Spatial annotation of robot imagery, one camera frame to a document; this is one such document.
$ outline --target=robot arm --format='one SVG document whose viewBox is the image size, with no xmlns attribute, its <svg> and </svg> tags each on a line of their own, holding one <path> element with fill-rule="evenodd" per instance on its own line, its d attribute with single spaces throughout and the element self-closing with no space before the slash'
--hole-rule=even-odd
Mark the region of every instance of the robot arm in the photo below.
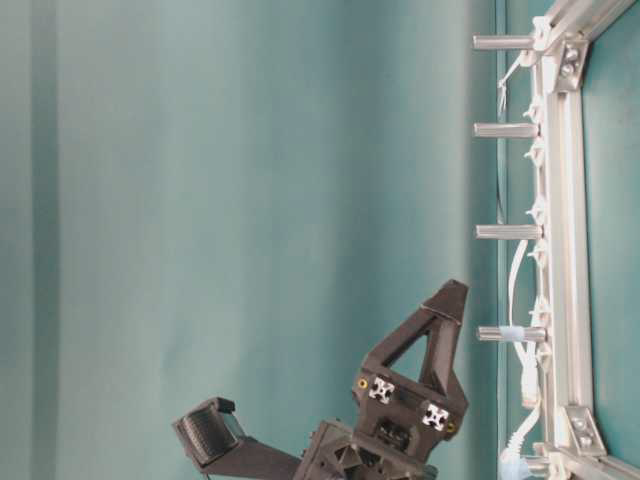
<svg viewBox="0 0 640 480">
<path fill-rule="evenodd" d="M 321 422 L 302 459 L 246 436 L 230 400 L 208 400 L 178 419 L 174 429 L 203 474 L 264 480 L 430 480 L 425 466 L 441 440 L 459 430 L 467 399 L 453 371 L 467 287 L 450 280 L 376 345 L 356 375 L 355 428 Z M 418 381 L 393 370 L 426 337 Z"/>
</svg>

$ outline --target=screw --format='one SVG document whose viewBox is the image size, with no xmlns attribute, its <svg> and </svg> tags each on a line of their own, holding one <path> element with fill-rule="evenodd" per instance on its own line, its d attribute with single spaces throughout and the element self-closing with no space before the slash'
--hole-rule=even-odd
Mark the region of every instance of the screw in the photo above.
<svg viewBox="0 0 640 480">
<path fill-rule="evenodd" d="M 593 445 L 593 439 L 589 435 L 581 435 L 580 445 L 582 446 L 582 448 L 588 448 Z"/>
<path fill-rule="evenodd" d="M 571 419 L 571 423 L 573 425 L 573 428 L 575 428 L 576 430 L 578 430 L 580 432 L 582 432 L 582 431 L 587 429 L 587 422 L 585 422 L 583 418 L 574 417 L 574 418 Z"/>
<path fill-rule="evenodd" d="M 568 47 L 567 52 L 564 54 L 565 60 L 574 62 L 580 58 L 580 52 L 576 48 Z"/>
<path fill-rule="evenodd" d="M 576 71 L 576 67 L 574 67 L 573 64 L 571 63 L 565 63 L 560 68 L 560 73 L 562 74 L 563 77 L 568 77 L 570 75 L 573 75 L 575 71 Z"/>
</svg>

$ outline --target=aluminum frame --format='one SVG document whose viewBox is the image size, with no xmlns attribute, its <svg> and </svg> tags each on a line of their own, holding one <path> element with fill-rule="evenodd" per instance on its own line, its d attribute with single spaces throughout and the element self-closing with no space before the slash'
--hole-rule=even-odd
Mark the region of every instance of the aluminum frame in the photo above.
<svg viewBox="0 0 640 480">
<path fill-rule="evenodd" d="M 557 0 L 543 17 L 534 19 L 536 28 L 529 41 L 513 37 L 518 45 L 528 45 L 521 62 L 531 71 L 528 113 L 540 127 L 528 154 L 534 164 L 536 194 L 530 213 L 544 232 L 530 254 L 537 264 L 532 314 L 547 329 L 546 342 L 538 344 L 544 442 L 534 448 L 539 461 L 548 462 L 552 479 L 640 480 L 640 469 L 607 455 L 592 415 L 581 97 L 589 44 L 634 2 Z M 515 48 L 504 35 L 493 40 L 478 36 L 473 42 L 476 49 Z M 493 128 L 490 134 L 477 136 L 513 136 L 502 135 L 505 131 Z"/>
</svg>

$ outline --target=metal peg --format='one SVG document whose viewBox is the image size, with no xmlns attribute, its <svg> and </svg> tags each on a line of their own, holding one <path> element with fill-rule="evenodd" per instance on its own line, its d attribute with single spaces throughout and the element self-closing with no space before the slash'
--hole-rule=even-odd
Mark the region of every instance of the metal peg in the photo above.
<svg viewBox="0 0 640 480">
<path fill-rule="evenodd" d="M 549 469 L 549 459 L 543 457 L 524 457 L 525 462 L 527 462 L 527 466 L 529 467 L 529 471 L 531 472 L 531 476 L 535 478 L 548 478 L 550 469 Z"/>
<path fill-rule="evenodd" d="M 538 225 L 476 225 L 476 238 L 481 240 L 538 240 L 542 227 Z"/>
<path fill-rule="evenodd" d="M 535 39 L 529 35 L 474 35 L 475 50 L 531 50 Z"/>
<path fill-rule="evenodd" d="M 483 342 L 544 342 L 547 331 L 542 327 L 478 327 L 478 340 Z"/>
<path fill-rule="evenodd" d="M 540 127 L 534 123 L 474 123 L 473 135 L 482 138 L 536 138 Z"/>
</svg>

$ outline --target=teal curtain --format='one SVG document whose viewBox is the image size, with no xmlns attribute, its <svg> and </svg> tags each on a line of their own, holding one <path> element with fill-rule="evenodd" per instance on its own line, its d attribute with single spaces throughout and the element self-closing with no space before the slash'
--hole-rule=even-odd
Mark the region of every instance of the teal curtain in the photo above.
<svg viewBox="0 0 640 480">
<path fill-rule="evenodd" d="M 471 402 L 432 463 L 491 478 L 493 1 L 8 0 L 0 17 L 3 478 L 199 478 L 214 395 L 299 454 L 363 355 L 471 286 Z"/>
</svg>

